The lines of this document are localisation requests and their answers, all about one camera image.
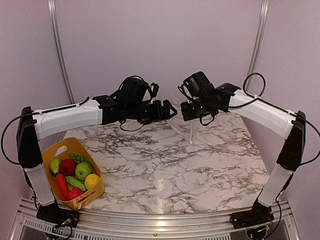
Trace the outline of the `clear polka dot zip bag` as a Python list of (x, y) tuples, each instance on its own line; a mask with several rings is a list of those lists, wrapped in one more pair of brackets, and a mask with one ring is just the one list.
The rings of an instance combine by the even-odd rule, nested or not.
[(162, 100), (169, 100), (171, 105), (177, 110), (177, 115), (167, 120), (166, 122), (181, 137), (183, 137), (185, 141), (187, 141), (189, 144), (193, 144), (195, 126), (191, 120), (184, 121), (181, 111), (182, 100), (167, 90), (162, 93)]

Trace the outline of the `green toy grape bunch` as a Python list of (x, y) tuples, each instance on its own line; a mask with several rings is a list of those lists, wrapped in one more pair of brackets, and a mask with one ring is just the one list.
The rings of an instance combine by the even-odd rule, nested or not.
[(75, 161), (76, 164), (79, 164), (85, 160), (85, 157), (82, 154), (70, 153), (69, 158)]

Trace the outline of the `green toy apple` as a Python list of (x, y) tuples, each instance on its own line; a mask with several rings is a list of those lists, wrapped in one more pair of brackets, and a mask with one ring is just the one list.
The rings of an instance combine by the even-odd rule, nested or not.
[(77, 164), (75, 168), (75, 176), (78, 180), (84, 181), (90, 174), (92, 174), (92, 166), (87, 161)]

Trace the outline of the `yellow toy lemon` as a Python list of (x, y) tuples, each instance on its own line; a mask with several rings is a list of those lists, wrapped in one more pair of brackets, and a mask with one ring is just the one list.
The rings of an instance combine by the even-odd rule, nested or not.
[(86, 190), (94, 187), (100, 180), (100, 176), (94, 173), (89, 174), (84, 180), (84, 186)]

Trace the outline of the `red toy pomegranate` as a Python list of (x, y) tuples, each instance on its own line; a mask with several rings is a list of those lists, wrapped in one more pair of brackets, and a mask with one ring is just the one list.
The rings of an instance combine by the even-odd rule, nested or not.
[(76, 169), (76, 162), (72, 159), (64, 159), (60, 163), (60, 172), (66, 176), (74, 176), (75, 175), (75, 169)]

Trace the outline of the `yellow plastic basket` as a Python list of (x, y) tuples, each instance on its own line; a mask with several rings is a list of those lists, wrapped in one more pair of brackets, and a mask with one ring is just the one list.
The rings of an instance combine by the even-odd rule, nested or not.
[[(85, 160), (87, 160), (88, 163), (91, 165), (92, 172), (99, 176), (98, 182), (95, 185), (93, 185), (93, 187), (88, 189), (82, 195), (69, 201), (67, 201), (64, 198), (57, 184), (56, 177), (50, 171), (50, 161), (55, 158), (54, 153), (63, 146), (66, 147), (66, 150), (62, 151), (57, 155), (59, 159), (64, 160), (68, 158), (70, 156), (70, 153), (83, 155)], [(89, 154), (89, 152), (86, 150), (86, 148), (83, 146), (83, 144), (77, 138), (68, 137), (52, 145), (42, 153), (42, 159), (43, 159), (43, 166), (46, 172), (46, 176), (47, 176), (49, 185), (52, 189), (53, 195), (58, 201), (65, 204), (70, 209), (80, 210), (81, 208), (88, 205), (89, 203), (91, 203), (92, 201), (94, 201), (104, 193), (105, 186), (102, 179), (102, 171), (97, 165), (97, 163), (95, 162), (95, 160), (92, 158), (92, 156)]]

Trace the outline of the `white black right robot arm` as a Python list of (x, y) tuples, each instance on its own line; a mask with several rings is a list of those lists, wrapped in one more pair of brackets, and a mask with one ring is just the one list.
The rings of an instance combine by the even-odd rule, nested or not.
[(215, 117), (220, 111), (231, 112), (272, 130), (285, 140), (269, 180), (258, 195), (255, 207), (247, 214), (252, 224), (260, 223), (267, 216), (266, 208), (273, 204), (301, 165), (305, 148), (304, 113), (281, 109), (231, 83), (214, 87), (211, 83), (186, 80), (178, 89), (187, 98), (180, 105), (185, 121), (208, 115)]

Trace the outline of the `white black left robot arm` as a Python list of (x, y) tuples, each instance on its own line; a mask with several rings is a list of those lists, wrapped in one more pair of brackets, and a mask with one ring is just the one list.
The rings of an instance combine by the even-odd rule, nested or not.
[(63, 219), (50, 187), (39, 140), (72, 129), (108, 125), (125, 120), (136, 120), (142, 125), (169, 120), (178, 111), (168, 100), (144, 100), (137, 97), (101, 95), (79, 104), (33, 111), (25, 107), (20, 116), (16, 134), (18, 162), (36, 193), (43, 213), (53, 223)]

